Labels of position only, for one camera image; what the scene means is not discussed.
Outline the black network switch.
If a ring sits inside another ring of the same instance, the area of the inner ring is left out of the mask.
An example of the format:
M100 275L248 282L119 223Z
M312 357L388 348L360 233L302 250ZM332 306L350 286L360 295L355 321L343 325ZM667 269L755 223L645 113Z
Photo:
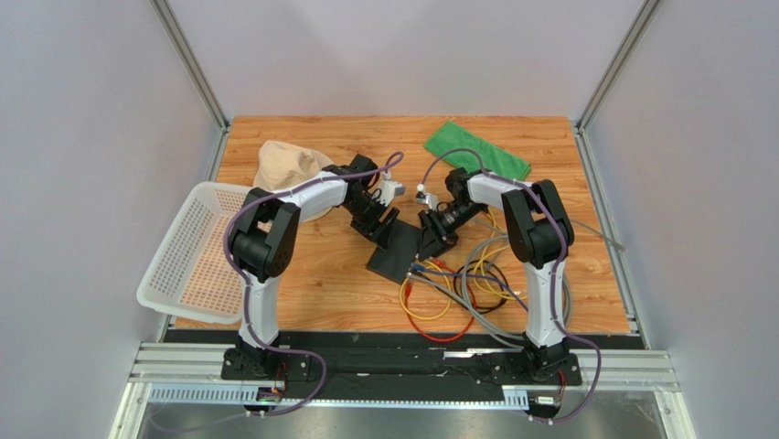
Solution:
M394 223L387 250L377 248L367 263L367 269L380 277L402 284L416 259L422 230L405 221Z

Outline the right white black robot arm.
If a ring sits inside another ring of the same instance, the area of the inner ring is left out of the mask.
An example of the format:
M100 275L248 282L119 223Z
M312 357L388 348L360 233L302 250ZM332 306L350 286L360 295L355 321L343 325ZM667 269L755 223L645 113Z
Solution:
M574 241L571 222L555 185L548 179L525 183L492 172L452 171L445 179L453 200L443 210L419 213L425 260L447 252L456 231L489 207L503 211L511 251L522 262L528 294L528 322L520 367L529 380L557 376L570 348L563 312L563 274Z

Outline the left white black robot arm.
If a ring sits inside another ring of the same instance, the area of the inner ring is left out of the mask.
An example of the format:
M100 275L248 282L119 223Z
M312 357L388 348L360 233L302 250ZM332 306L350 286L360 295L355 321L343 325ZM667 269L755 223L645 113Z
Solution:
M288 356L321 359L312 351L280 348L274 343L279 335L279 283L293 257L299 226L316 214L342 207L350 213L357 233L379 250L388 250L399 212L371 184L402 158L396 152L384 166L377 166L356 155L350 164L326 166L290 188L249 191L224 233L225 257L244 283L240 340L226 364L265 379L281 370Z

